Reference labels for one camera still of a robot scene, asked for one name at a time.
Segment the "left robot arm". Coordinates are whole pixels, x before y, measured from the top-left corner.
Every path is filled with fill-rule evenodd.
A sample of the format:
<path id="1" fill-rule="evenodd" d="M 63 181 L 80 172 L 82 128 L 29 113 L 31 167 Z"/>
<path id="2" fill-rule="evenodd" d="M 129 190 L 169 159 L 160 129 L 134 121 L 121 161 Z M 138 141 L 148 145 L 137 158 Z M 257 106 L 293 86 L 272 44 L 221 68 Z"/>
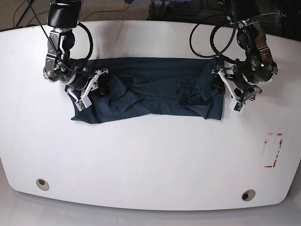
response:
<path id="1" fill-rule="evenodd" d="M 277 64 L 266 43 L 266 35 L 255 20 L 260 15 L 259 9 L 254 0 L 220 0 L 219 4 L 229 18 L 212 30 L 210 45 L 214 53 L 218 54 L 214 36 L 219 28 L 233 23 L 236 16 L 237 43 L 245 51 L 246 59 L 232 60 L 224 55 L 220 55 L 220 58 L 233 64 L 233 74 L 226 78 L 233 81 L 242 94 L 251 93 L 258 83 L 268 82 L 277 74 Z"/>

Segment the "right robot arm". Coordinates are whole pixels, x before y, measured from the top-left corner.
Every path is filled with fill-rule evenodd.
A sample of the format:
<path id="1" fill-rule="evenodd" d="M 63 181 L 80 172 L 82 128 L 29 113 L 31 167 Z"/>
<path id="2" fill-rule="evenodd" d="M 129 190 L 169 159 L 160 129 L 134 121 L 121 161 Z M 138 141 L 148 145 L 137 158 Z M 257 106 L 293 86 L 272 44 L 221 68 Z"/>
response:
<path id="1" fill-rule="evenodd" d="M 61 82 L 65 89 L 82 94 L 96 72 L 87 68 L 93 52 L 93 38 L 88 28 L 79 22 L 80 0 L 52 0 L 47 25 L 52 27 L 48 36 L 48 53 L 44 67 L 44 78 L 50 82 Z M 75 44 L 73 28 L 84 29 L 89 40 L 89 51 L 85 58 L 73 59 L 71 49 Z"/>

